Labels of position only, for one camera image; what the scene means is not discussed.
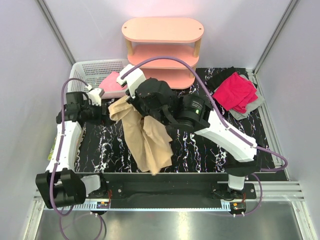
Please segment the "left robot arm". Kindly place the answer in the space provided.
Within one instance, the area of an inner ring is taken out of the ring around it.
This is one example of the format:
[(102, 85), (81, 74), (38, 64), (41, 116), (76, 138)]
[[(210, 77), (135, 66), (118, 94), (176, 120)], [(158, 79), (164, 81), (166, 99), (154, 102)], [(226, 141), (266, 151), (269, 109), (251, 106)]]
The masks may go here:
[(35, 184), (48, 209), (83, 204), (87, 197), (103, 198), (108, 186), (102, 174), (79, 176), (75, 161), (86, 123), (107, 125), (107, 108), (102, 106), (104, 90), (66, 93), (66, 104), (56, 117), (57, 136), (54, 151), (44, 173)]

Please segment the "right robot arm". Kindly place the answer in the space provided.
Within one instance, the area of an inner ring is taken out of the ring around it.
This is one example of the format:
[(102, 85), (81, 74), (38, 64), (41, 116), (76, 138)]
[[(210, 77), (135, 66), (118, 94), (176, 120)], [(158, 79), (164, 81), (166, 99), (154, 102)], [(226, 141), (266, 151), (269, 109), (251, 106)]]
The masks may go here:
[(127, 81), (127, 102), (143, 117), (152, 117), (165, 126), (206, 138), (225, 149), (227, 192), (239, 198), (245, 192), (245, 177), (256, 172), (257, 142), (219, 116), (219, 111), (197, 94), (177, 96), (165, 81), (140, 77)]

